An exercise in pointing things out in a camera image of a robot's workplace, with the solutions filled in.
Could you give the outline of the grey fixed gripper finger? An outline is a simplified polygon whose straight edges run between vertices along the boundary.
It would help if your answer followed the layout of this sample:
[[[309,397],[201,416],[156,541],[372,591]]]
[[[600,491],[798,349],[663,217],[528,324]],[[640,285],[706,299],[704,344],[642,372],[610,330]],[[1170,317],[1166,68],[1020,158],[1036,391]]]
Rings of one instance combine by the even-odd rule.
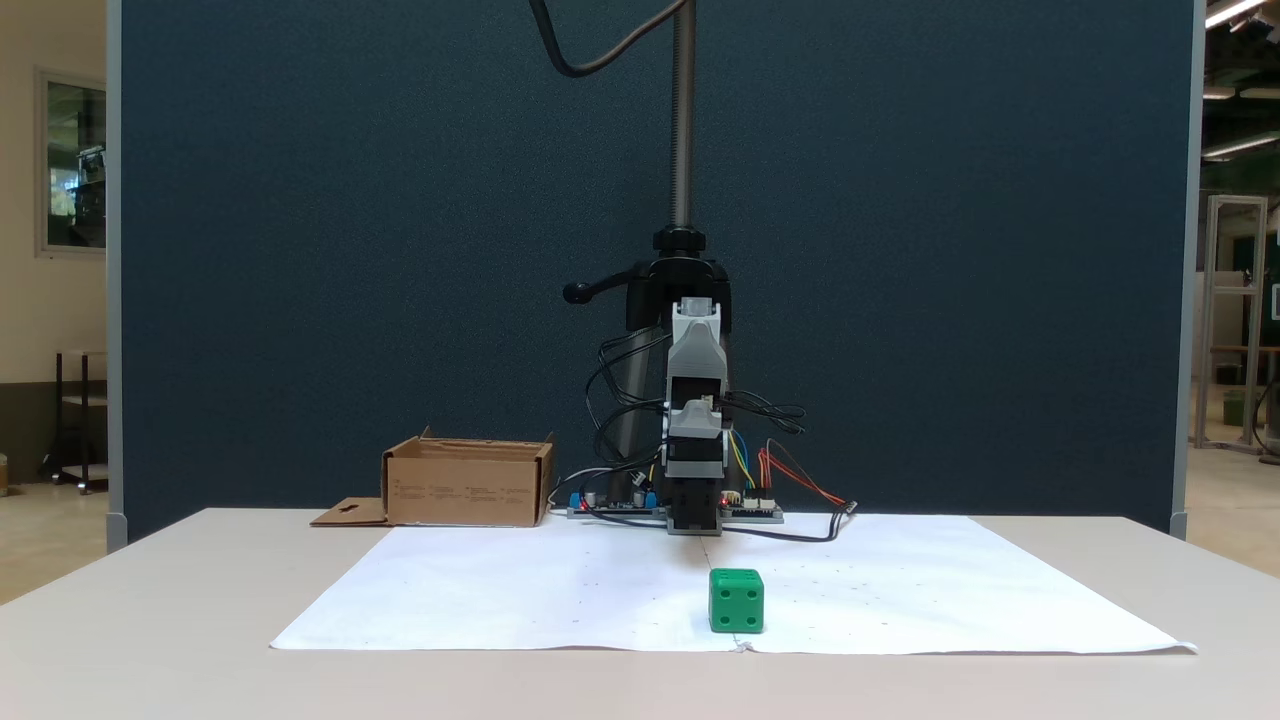
[[[718,439],[723,432],[723,415],[714,398],[690,398],[672,402],[666,418],[666,436],[684,439]]]

